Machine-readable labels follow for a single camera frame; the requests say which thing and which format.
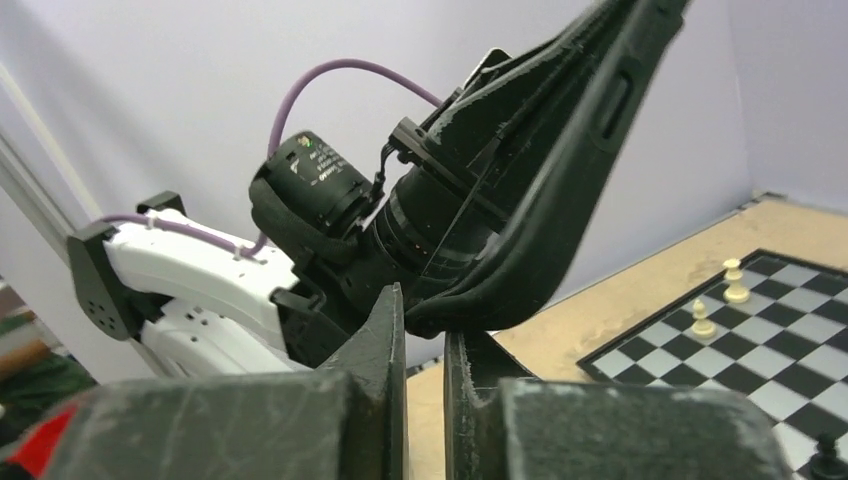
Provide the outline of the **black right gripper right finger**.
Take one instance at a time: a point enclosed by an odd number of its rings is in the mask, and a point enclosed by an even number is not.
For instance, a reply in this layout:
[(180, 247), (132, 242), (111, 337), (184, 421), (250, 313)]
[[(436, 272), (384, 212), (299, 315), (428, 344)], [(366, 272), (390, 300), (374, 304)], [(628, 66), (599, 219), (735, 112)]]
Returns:
[(766, 415), (717, 389), (543, 381), (484, 332), (445, 339), (451, 479), (789, 479)]

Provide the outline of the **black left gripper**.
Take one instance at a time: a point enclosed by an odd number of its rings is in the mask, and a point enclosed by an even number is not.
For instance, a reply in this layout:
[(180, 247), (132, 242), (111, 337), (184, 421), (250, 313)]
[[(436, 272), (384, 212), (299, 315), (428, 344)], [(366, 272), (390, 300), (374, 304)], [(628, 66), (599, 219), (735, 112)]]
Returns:
[(446, 125), (430, 134), (403, 119), (389, 137), (412, 168), (390, 190), (344, 269), (344, 294), (372, 305), (398, 282), (412, 306), (452, 287), (503, 231), (530, 183), (527, 129), (475, 133)]

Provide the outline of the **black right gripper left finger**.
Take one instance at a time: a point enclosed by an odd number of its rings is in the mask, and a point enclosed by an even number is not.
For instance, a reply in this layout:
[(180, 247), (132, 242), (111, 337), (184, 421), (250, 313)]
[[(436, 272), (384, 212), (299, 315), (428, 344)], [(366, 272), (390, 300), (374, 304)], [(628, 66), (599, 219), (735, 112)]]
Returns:
[(79, 410), (41, 479), (404, 479), (405, 368), (393, 284), (314, 370), (139, 380), (73, 397)]

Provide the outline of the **black phone case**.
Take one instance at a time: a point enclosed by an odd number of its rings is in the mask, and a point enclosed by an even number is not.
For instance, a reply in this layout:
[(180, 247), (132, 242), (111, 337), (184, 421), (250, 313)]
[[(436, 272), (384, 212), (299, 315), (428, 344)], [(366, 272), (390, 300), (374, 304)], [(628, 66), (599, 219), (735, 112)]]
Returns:
[(410, 333), (504, 330), (568, 272), (643, 98), (684, 23), (684, 1), (599, 1), (562, 33), (484, 71), (430, 130), (429, 150), (475, 172), (454, 238), (496, 242), (461, 280), (407, 312)]

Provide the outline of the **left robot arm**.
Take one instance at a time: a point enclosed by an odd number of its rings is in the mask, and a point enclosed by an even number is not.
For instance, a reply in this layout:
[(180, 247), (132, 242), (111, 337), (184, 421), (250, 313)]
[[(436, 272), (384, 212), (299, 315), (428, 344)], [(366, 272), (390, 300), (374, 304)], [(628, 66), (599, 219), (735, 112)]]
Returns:
[(474, 187), (450, 185), (429, 160), (386, 190), (311, 131), (261, 164), (249, 197), (255, 241), (191, 220), (171, 191), (74, 232), (81, 309), (170, 375), (314, 368), (385, 287), (409, 309), (458, 285), (502, 228)]

